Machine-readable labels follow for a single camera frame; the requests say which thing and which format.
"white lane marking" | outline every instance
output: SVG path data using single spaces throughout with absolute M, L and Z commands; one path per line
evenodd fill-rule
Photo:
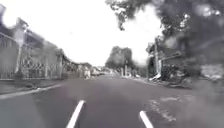
M 149 118 L 147 117 L 145 111 L 140 111 L 139 115 L 140 115 L 140 118 L 142 119 L 143 123 L 145 124 L 146 128 L 153 128 L 153 125 L 150 122 Z
M 5 100 L 5 99 L 9 99 L 9 98 L 13 98 L 13 97 L 17 97 L 17 96 L 22 96 L 22 95 L 27 95 L 27 94 L 32 94 L 32 93 L 38 93 L 38 92 L 42 92 L 42 91 L 47 91 L 49 89 L 53 89 L 53 88 L 57 88 L 60 87 L 61 85 L 54 85 L 51 87 L 46 87 L 46 88 L 38 88 L 36 90 L 30 90 L 30 91 L 22 91 L 22 92 L 16 92 L 16 93 L 10 93 L 10 94 L 3 94 L 0 95 L 0 100 Z
M 72 117 L 70 119 L 70 121 L 68 122 L 68 125 L 66 128 L 75 128 L 75 125 L 77 123 L 77 120 L 79 118 L 79 114 L 83 108 L 83 105 L 85 104 L 86 102 L 84 100 L 80 100 L 77 107 L 75 108 L 75 111 L 73 112 L 72 114 Z

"fence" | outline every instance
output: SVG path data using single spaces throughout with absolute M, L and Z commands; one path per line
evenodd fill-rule
M 22 79 L 61 78 L 62 56 L 55 48 L 35 48 L 26 43 L 19 47 L 0 33 L 0 80 L 13 80 L 17 69 Z

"sky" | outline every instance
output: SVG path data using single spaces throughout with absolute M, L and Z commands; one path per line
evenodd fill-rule
M 153 6 L 136 12 L 120 31 L 105 0 L 0 0 L 7 7 L 3 22 L 12 26 L 21 17 L 31 30 L 62 48 L 74 62 L 103 66 L 113 46 L 129 47 L 133 60 L 144 64 L 148 43 L 161 34 Z

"road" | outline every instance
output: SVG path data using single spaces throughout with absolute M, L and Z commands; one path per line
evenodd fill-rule
M 190 93 L 108 76 L 69 79 L 48 91 L 0 100 L 0 125 L 65 128 L 77 102 L 85 100 L 81 128 L 144 128 L 138 115 L 147 101 Z

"tree foliage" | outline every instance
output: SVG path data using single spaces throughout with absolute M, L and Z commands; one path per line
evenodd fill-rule
M 106 62 L 106 67 L 109 68 L 120 68 L 125 65 L 132 66 L 132 51 L 129 48 L 120 48 L 115 46 L 111 50 L 111 54 Z
M 127 19 L 135 18 L 136 11 L 152 4 L 164 28 L 166 46 L 183 52 L 186 58 L 196 58 L 191 60 L 197 63 L 224 61 L 220 56 L 224 40 L 223 0 L 126 0 L 108 4 L 116 11 L 121 30 L 125 30 L 122 24 Z

